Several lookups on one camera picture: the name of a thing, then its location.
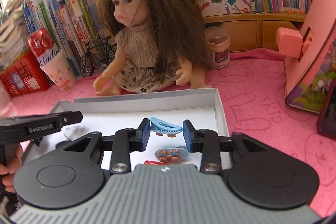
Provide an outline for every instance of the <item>red crate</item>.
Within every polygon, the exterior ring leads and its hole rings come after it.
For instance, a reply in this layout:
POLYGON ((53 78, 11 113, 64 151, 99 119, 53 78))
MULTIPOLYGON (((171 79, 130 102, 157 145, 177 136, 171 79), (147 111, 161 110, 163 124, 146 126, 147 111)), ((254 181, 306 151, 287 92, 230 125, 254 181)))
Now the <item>red crate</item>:
POLYGON ((10 97, 47 90, 51 86, 31 50, 0 73, 0 81, 10 97))

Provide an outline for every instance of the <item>gray gripper base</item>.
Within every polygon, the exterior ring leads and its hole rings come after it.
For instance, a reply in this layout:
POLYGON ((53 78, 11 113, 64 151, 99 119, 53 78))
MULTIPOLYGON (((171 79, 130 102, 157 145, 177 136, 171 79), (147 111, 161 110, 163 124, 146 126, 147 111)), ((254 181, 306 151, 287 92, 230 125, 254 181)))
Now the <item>gray gripper base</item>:
POLYGON ((18 224, 312 224, 319 217, 308 206, 269 211, 248 205, 221 177, 202 174, 194 165, 138 165, 132 173, 110 177, 97 196, 77 207, 45 211, 24 205, 11 219, 18 224))

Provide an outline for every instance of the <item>human hand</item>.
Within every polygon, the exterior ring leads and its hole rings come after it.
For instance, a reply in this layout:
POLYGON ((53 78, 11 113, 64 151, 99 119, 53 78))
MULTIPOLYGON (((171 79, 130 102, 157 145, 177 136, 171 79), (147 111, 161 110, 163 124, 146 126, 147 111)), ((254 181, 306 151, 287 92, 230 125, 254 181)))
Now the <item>human hand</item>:
POLYGON ((98 76, 96 80, 93 82, 93 88, 95 89, 95 91, 101 92, 107 80, 108 78, 103 75, 98 76))
POLYGON ((190 82, 191 77, 192 77, 192 68, 190 67, 182 67, 180 68, 177 72, 176 75, 181 75, 177 80, 176 80, 176 85, 184 86, 190 82))
POLYGON ((23 149, 20 144, 15 151, 15 156, 7 166, 0 164, 0 175, 6 175, 2 178, 2 183, 5 186, 5 190, 10 193, 15 192, 13 187, 14 175, 22 166, 23 149))

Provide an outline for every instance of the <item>doll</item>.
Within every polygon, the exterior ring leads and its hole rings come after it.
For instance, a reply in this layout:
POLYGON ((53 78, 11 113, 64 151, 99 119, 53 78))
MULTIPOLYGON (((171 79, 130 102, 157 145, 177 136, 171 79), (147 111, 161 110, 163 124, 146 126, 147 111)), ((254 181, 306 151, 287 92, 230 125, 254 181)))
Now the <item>doll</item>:
POLYGON ((122 89, 155 92, 173 83, 210 87, 205 24, 196 0, 100 0, 99 10, 117 49, 93 83, 97 96, 120 95, 122 89))

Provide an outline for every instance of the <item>toy bicycle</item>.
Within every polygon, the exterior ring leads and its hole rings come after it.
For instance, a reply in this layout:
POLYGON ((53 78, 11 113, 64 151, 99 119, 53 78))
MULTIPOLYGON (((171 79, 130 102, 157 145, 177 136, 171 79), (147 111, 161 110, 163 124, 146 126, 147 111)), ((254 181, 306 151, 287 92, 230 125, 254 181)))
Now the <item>toy bicycle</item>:
POLYGON ((94 62, 97 61, 98 64, 101 64, 103 68, 107 68, 107 66, 114 60, 116 56, 117 44, 109 44, 109 39, 111 37, 106 37, 100 39, 99 37, 93 39, 83 39, 85 41, 86 52, 81 60, 81 74, 83 77, 88 77, 93 74, 95 71, 94 62), (90 42, 100 41, 101 43, 90 46, 90 42), (104 56, 103 58, 99 58, 94 53, 91 52, 93 49, 98 49, 98 47, 104 48, 104 56))

